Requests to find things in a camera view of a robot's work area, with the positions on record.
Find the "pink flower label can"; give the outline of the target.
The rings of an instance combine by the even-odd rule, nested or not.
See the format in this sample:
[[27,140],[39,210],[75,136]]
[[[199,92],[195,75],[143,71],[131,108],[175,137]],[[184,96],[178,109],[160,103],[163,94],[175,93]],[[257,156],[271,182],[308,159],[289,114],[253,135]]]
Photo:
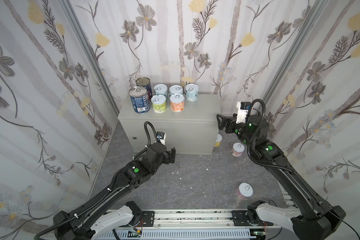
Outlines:
[[235,157],[240,157],[245,151],[245,145],[242,143],[234,143],[231,149],[231,154]]

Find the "orange label can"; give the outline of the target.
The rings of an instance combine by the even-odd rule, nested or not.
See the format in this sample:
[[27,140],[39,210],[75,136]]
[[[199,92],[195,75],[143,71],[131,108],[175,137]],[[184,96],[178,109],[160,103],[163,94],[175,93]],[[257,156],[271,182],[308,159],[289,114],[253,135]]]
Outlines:
[[173,112],[182,112],[185,107],[185,97],[182,94],[173,94],[170,96],[170,106]]

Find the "green label can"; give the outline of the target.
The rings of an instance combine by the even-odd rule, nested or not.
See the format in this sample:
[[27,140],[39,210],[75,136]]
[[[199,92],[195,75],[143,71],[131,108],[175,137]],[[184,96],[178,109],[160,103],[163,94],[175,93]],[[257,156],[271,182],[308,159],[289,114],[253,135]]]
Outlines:
[[161,114],[167,110],[167,99],[163,95],[155,95],[151,99],[152,107],[155,113]]

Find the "teal label can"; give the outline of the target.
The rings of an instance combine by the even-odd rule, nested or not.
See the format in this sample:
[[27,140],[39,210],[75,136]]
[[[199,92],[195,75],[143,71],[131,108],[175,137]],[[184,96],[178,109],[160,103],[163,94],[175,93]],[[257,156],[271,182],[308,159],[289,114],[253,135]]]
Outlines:
[[199,86],[189,84],[185,86],[186,98],[189,102],[195,102],[199,97]]

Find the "blue nutrition label can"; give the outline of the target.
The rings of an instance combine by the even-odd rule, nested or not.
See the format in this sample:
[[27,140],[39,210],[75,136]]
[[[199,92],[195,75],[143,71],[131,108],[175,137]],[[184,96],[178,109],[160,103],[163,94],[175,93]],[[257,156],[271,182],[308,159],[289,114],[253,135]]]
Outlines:
[[136,86],[129,90],[133,108],[137,114],[145,114],[150,108],[150,99],[145,87]]

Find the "pale blue label can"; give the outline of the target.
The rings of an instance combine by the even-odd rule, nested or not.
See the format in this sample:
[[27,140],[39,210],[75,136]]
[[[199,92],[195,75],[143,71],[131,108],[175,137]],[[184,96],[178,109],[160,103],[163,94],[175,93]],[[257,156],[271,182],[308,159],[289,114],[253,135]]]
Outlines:
[[173,85],[169,88],[169,92],[170,92],[170,96],[174,95],[174,94],[180,94],[182,95],[184,92],[184,89],[182,86],[180,85]]

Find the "light blue label can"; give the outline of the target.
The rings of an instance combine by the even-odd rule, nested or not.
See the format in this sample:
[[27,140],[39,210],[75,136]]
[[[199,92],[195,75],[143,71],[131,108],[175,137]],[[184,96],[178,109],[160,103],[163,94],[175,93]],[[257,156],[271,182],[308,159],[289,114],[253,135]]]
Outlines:
[[155,85],[154,92],[156,96],[162,95],[164,97],[167,97],[168,87],[164,84]]

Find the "dark blue tomato can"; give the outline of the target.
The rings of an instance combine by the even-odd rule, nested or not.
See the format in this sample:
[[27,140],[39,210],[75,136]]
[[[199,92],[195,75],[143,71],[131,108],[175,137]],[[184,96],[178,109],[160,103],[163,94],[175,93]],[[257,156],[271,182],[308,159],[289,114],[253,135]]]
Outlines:
[[151,80],[147,77],[140,77],[136,80],[136,85],[147,89],[149,99],[153,97],[153,91],[151,86]]

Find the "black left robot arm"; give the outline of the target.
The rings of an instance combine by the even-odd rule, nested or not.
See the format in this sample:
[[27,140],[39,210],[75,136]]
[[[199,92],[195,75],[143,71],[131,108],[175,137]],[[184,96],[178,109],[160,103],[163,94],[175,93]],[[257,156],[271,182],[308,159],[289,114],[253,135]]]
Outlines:
[[121,198],[128,195],[155,175],[162,164],[173,164],[176,149],[167,150],[161,143],[154,143],[143,150],[126,166],[118,170],[110,184],[98,194],[70,212],[61,211],[53,218],[53,232],[58,240],[94,240],[117,226],[136,223],[141,210],[136,204],[127,203],[121,213],[107,215]]

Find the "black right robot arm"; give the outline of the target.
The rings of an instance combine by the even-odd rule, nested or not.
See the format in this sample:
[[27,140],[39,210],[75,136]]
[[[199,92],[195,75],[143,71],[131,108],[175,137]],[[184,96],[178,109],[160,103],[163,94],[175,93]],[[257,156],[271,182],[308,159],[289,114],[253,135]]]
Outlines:
[[283,151],[268,139],[270,125],[262,116],[248,116],[245,123],[237,123],[236,118],[217,115],[219,129],[235,134],[247,146],[250,160],[271,173],[297,206],[292,211],[257,201],[249,206],[255,220],[288,229],[300,240],[324,240],[333,234],[346,212],[322,198],[295,171]]

